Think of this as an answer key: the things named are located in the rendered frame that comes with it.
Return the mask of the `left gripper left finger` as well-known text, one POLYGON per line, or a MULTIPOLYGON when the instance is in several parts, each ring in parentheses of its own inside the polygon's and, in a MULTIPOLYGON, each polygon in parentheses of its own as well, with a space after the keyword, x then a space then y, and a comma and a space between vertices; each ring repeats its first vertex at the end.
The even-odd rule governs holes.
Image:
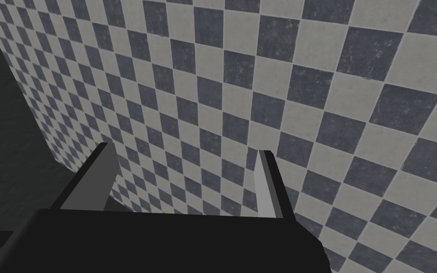
POLYGON ((98 144, 50 208, 104 210, 119 170, 115 144, 98 144))

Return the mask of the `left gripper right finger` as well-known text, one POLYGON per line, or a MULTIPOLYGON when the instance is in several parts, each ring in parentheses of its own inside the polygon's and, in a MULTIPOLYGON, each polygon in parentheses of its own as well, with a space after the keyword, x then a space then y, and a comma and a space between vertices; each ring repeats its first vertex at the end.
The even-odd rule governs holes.
POLYGON ((257 152, 254 182, 258 217, 295 220, 290 198, 271 151, 257 152))

